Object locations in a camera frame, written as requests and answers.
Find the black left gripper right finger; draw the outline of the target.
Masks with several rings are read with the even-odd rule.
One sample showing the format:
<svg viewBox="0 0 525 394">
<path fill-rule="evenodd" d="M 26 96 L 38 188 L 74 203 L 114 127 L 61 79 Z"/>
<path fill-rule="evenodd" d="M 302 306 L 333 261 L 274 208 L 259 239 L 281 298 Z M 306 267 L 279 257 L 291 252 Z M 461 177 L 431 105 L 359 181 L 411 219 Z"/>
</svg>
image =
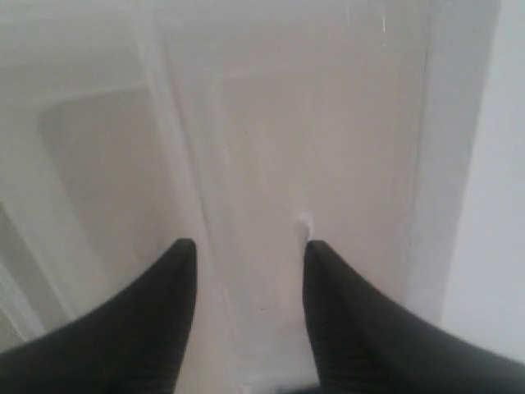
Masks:
<svg viewBox="0 0 525 394">
<path fill-rule="evenodd" d="M 304 251 L 303 305 L 320 393 L 522 393 L 524 366 L 382 294 L 325 241 Z"/>
</svg>

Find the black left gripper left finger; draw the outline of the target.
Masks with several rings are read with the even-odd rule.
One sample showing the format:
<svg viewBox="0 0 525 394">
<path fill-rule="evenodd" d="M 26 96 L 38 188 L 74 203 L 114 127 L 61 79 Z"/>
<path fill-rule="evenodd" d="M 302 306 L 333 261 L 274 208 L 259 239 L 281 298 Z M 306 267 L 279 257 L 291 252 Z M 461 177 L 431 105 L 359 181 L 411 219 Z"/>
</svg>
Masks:
<svg viewBox="0 0 525 394">
<path fill-rule="evenodd" d="M 197 250 L 181 238 L 113 298 L 1 354 L 3 393 L 173 393 L 197 295 Z"/>
</svg>

